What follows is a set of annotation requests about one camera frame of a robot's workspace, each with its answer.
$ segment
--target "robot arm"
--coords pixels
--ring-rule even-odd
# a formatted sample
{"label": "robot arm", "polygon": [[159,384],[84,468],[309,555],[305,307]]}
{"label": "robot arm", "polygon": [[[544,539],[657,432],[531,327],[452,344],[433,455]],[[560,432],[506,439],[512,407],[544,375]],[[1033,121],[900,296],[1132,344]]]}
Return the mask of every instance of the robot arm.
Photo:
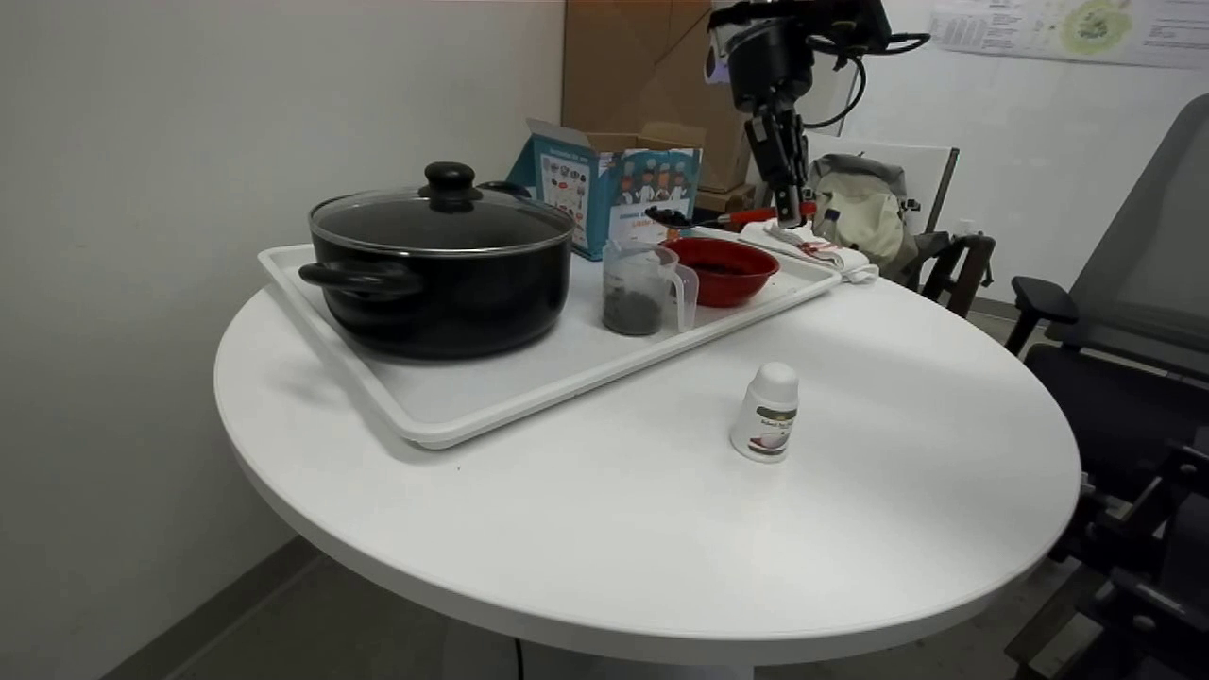
{"label": "robot arm", "polygon": [[802,224],[805,121],[792,105],[813,88],[813,53],[862,68],[865,53],[906,53],[926,43],[911,33],[912,44],[890,50],[904,39],[890,33],[878,0],[712,0],[708,39],[708,57],[725,59],[731,105],[745,113],[759,179],[784,225]]}

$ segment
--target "gray floor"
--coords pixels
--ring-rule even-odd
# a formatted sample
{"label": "gray floor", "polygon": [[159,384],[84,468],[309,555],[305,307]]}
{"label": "gray floor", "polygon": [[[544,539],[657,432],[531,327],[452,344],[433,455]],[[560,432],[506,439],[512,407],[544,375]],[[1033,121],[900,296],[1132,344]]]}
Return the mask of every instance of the gray floor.
{"label": "gray floor", "polygon": [[[1006,309],[972,320],[1006,337]],[[1007,680],[1001,655],[1018,625],[1066,573],[1038,565],[1007,584],[982,616],[884,655],[828,665],[759,669],[759,680]],[[439,680],[444,621],[424,613],[351,570],[317,559],[237,627],[198,650],[178,680]]]}

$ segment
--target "pot handle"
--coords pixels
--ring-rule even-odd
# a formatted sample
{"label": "pot handle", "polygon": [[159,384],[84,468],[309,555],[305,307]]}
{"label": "pot handle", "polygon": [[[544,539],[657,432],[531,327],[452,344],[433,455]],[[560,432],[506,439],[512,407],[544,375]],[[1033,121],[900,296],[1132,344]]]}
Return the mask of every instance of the pot handle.
{"label": "pot handle", "polygon": [[410,297],[424,292],[418,277],[406,267],[339,267],[339,266],[302,266],[298,277],[313,286],[348,292],[348,296],[387,296],[387,297]]}

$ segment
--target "cardboard box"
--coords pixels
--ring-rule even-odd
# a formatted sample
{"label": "cardboard box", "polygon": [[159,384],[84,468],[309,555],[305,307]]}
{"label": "cardboard box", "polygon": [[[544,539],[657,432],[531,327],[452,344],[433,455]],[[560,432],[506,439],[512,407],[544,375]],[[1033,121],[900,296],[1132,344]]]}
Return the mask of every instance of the cardboard box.
{"label": "cardboard box", "polygon": [[706,133],[702,189],[749,179],[745,121],[730,88],[706,88],[706,0],[567,0],[561,125],[638,128],[680,121]]}
{"label": "cardboard box", "polygon": [[508,171],[535,201],[572,217],[572,249],[605,258],[610,232],[647,224],[647,208],[691,217],[702,133],[640,125],[640,133],[578,133],[528,121],[528,139]]}

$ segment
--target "small bottle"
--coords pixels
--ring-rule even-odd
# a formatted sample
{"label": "small bottle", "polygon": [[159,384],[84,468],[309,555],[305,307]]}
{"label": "small bottle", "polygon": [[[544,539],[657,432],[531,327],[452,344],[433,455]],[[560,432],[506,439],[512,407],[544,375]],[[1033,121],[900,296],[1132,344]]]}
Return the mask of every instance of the small bottle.
{"label": "small bottle", "polygon": [[782,460],[795,418],[795,371],[763,364],[749,384],[730,446],[755,460]]}

